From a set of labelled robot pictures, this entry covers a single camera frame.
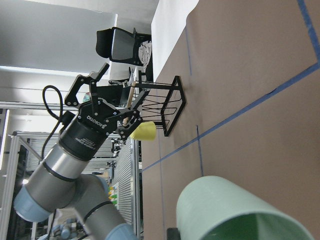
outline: office chair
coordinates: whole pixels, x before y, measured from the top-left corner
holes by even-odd
[[[96,52],[112,62],[143,66],[139,59],[141,43],[151,41],[150,34],[133,33],[119,27],[113,27],[96,32]]]

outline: wooden handle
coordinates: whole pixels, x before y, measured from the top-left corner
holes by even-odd
[[[128,102],[126,103],[126,107],[130,108],[131,104],[132,104],[132,98],[134,97],[134,93],[135,93],[135,87],[136,87],[136,81],[133,81],[131,83],[131,88],[130,88],[130,92],[129,92],[129,97],[128,97]],[[127,125],[129,121],[129,118],[126,117],[125,119],[123,119],[122,121],[122,125]]]

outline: light green cup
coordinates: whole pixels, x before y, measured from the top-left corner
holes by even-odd
[[[218,176],[184,188],[176,221],[181,240],[314,240],[297,220]]]

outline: robotic arm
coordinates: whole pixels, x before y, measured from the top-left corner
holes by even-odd
[[[65,104],[77,107],[78,114],[22,187],[14,208],[23,219],[42,222],[55,209],[72,207],[92,240],[136,240],[108,200],[106,183],[95,175],[81,174],[109,134],[117,132],[126,140],[142,123],[139,104],[116,109],[97,94],[97,82],[108,68],[106,63],[98,73],[76,77]],[[79,104],[76,93],[83,84],[90,87],[91,101]],[[143,100],[148,92],[143,90],[137,99]],[[125,126],[119,124],[126,118]]]

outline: corrugated panel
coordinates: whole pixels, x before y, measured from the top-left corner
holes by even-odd
[[[128,138],[122,147],[114,169],[112,185],[118,183],[119,212],[128,224],[132,224],[132,167],[131,167],[131,139]]]
[[[39,154],[41,155],[42,146],[45,142],[45,138],[37,137],[36,135],[33,138],[29,138],[29,145]],[[46,155],[49,150],[56,144],[58,141],[57,136],[53,136],[49,142],[47,143],[44,151],[44,155]],[[101,172],[100,169],[105,169],[107,167],[108,162],[116,161],[117,158],[113,158],[114,154],[111,152],[112,141],[111,138],[105,140],[103,145],[100,147],[98,152],[94,155],[92,160],[88,163],[86,168],[83,170],[83,174],[91,174],[92,172]],[[26,170],[34,171],[38,166],[38,159],[33,155],[29,154],[26,162]]]

